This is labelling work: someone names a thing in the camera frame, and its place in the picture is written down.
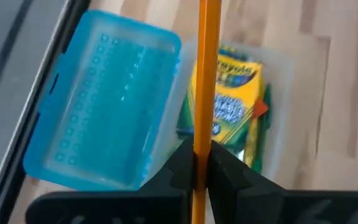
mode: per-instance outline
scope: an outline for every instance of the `yellow pencil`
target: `yellow pencil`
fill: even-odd
[[[205,221],[206,171],[211,150],[220,19],[221,0],[200,0],[194,133],[197,181],[193,192],[192,224],[204,224]]]

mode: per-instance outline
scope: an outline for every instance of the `blue pencil case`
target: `blue pencil case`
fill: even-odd
[[[78,190],[138,189],[175,132],[180,49],[173,32],[84,13],[43,93],[25,171]]]

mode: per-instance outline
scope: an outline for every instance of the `crayola crayon box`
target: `crayola crayon box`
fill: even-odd
[[[196,63],[177,124],[179,136],[193,134]],[[250,117],[259,97],[262,64],[219,49],[214,98],[212,139],[233,153],[244,150]]]

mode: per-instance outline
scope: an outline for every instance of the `wooden floor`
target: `wooden floor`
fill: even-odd
[[[194,39],[197,0],[93,0],[91,7]],[[288,188],[358,189],[358,0],[222,0],[222,40],[294,59]]]

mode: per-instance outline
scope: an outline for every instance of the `plastic bin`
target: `plastic bin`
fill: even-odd
[[[293,162],[293,164],[288,164],[288,161],[282,159],[287,153],[285,141],[290,127],[288,124],[290,122],[290,90],[294,74],[292,59],[281,52],[263,47],[249,47],[244,44],[225,41],[221,43],[249,54],[253,59],[262,62],[264,65],[262,72],[264,82],[270,83],[272,86],[272,123],[266,133],[262,175],[274,181],[279,166],[291,166],[298,163],[298,161],[289,161]],[[185,48],[189,51],[187,60],[192,62],[189,63],[192,64],[189,71],[191,73],[196,61],[197,44],[194,40],[185,45],[187,46]]]
[[[58,59],[24,158],[32,177],[77,190],[135,190],[164,163],[189,73],[177,35],[83,14]]]

